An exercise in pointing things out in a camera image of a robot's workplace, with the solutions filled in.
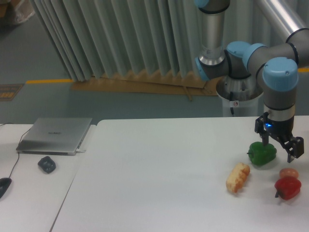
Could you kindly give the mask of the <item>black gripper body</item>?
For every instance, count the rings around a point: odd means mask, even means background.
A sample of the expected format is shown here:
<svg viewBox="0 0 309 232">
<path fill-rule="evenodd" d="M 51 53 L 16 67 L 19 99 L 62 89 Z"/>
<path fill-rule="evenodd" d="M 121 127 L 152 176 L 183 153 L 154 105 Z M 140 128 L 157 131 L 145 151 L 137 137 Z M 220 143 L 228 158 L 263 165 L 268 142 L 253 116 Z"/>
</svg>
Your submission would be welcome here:
<svg viewBox="0 0 309 232">
<path fill-rule="evenodd" d="M 294 126 L 294 116 L 288 120 L 275 121 L 270 119 L 269 113 L 264 112 L 255 120 L 254 131 L 260 135 L 261 132 L 267 131 L 269 137 L 283 145 L 288 141 L 292 134 Z"/>
</svg>

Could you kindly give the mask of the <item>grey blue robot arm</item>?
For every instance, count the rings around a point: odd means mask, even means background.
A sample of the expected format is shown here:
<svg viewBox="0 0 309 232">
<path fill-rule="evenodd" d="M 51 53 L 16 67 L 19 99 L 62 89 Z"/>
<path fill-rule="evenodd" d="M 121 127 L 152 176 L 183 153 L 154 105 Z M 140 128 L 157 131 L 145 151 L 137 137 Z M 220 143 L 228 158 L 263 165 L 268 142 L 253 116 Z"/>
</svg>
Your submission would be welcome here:
<svg viewBox="0 0 309 232">
<path fill-rule="evenodd" d="M 201 52 L 195 62 L 203 81 L 220 76 L 249 80 L 264 95 L 264 112 L 255 121 L 255 132 L 264 145 L 279 142 L 292 162 L 304 153 L 304 140 L 292 134 L 298 69 L 309 64 L 309 29 L 284 0 L 257 0 L 255 4 L 284 43 L 232 42 L 223 49 L 227 0 L 197 0 L 202 14 Z"/>
</svg>

